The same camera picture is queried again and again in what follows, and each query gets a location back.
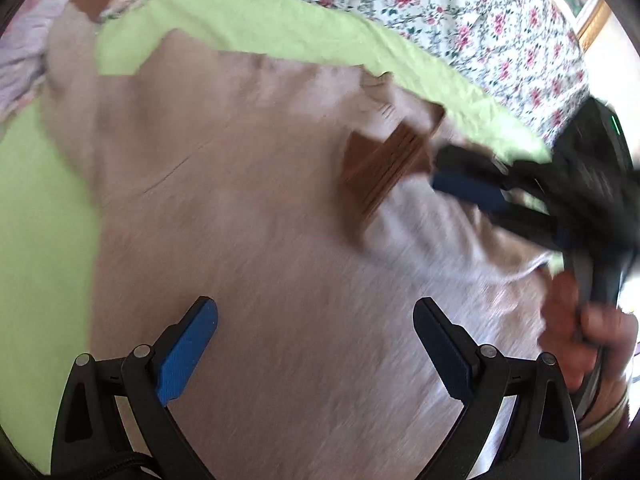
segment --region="beige shirt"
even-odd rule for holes
[[[423,296],[479,343],[537,355],[544,291],[530,272],[544,254],[428,175],[398,183],[360,244],[346,234],[353,130],[384,139],[406,121],[427,143],[459,137],[389,75],[173,31],[135,75],[98,76],[94,30],[72,6],[47,67],[47,129],[102,211],[93,354],[155,341],[199,295],[218,304],[170,405],[217,478],[414,478],[460,410],[412,327]]]

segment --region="human hand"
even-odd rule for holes
[[[572,273],[562,272],[552,280],[542,306],[545,329],[538,338],[538,344],[556,356],[570,392],[580,387],[584,376],[593,370],[596,363],[596,349],[575,341],[577,307],[578,285]],[[598,397],[580,423],[587,427],[607,415],[625,394],[627,382],[624,372],[636,347],[638,320],[636,316],[624,314],[616,308],[594,304],[582,309],[579,319],[584,337],[607,347]]]

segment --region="green indicator light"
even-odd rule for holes
[[[616,118],[614,116],[611,116],[611,122],[613,123],[613,127],[616,129],[616,133],[622,135],[622,133],[620,133],[618,122],[616,121]]]

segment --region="white wall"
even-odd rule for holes
[[[613,14],[584,57],[591,93],[615,108],[629,149],[640,159],[640,56]]]

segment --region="blue gripper pad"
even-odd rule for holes
[[[207,300],[160,366],[156,394],[163,406],[180,397],[217,326],[218,308]]]
[[[487,213],[505,211],[509,207],[509,202],[499,187],[469,178],[457,171],[437,171],[433,175],[431,187],[460,200],[477,204],[480,210]]]
[[[414,328],[449,395],[466,405],[474,394],[474,368],[479,368],[476,344],[431,298],[415,304]]]

